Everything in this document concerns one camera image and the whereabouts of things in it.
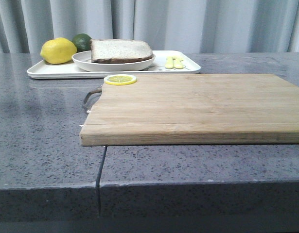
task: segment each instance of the wooden cutting board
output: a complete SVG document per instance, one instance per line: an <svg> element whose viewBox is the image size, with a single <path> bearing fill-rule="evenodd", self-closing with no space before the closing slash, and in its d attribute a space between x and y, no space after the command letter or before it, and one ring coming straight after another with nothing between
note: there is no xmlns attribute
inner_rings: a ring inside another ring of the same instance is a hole
<svg viewBox="0 0 299 233"><path fill-rule="evenodd" d="M137 78L103 85L83 146L299 143L299 87L273 74Z"/></svg>

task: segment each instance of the white curtain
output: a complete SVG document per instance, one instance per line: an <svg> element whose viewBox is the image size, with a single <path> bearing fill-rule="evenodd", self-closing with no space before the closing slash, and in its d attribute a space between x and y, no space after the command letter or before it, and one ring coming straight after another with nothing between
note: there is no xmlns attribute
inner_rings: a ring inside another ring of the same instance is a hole
<svg viewBox="0 0 299 233"><path fill-rule="evenodd" d="M299 0L0 0L0 53L78 33L183 53L299 52Z"/></svg>

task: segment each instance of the speckled granite countertop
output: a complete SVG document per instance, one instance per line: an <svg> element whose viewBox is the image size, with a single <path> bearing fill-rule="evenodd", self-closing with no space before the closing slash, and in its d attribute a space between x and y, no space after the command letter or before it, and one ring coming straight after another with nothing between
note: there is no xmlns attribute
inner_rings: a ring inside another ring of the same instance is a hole
<svg viewBox="0 0 299 233"><path fill-rule="evenodd" d="M299 86L299 53L188 56ZM299 145L81 147L82 100L102 80L31 79L39 60L0 54L0 221L299 213Z"/></svg>

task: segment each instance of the lime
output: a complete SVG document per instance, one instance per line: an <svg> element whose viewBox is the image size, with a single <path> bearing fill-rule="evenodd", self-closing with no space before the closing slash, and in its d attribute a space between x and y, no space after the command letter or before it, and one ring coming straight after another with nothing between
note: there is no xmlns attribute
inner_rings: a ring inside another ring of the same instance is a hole
<svg viewBox="0 0 299 233"><path fill-rule="evenodd" d="M77 47L77 52L84 52L91 50L91 40L92 38L85 33L81 33L78 35L75 35L72 39L72 42Z"/></svg>
<svg viewBox="0 0 299 233"><path fill-rule="evenodd" d="M114 74L104 78L104 82L110 85L128 85L136 82L134 75Z"/></svg>
<svg viewBox="0 0 299 233"><path fill-rule="evenodd" d="M70 40L59 37L44 43L40 56L50 64L61 64L70 61L76 52L77 48Z"/></svg>

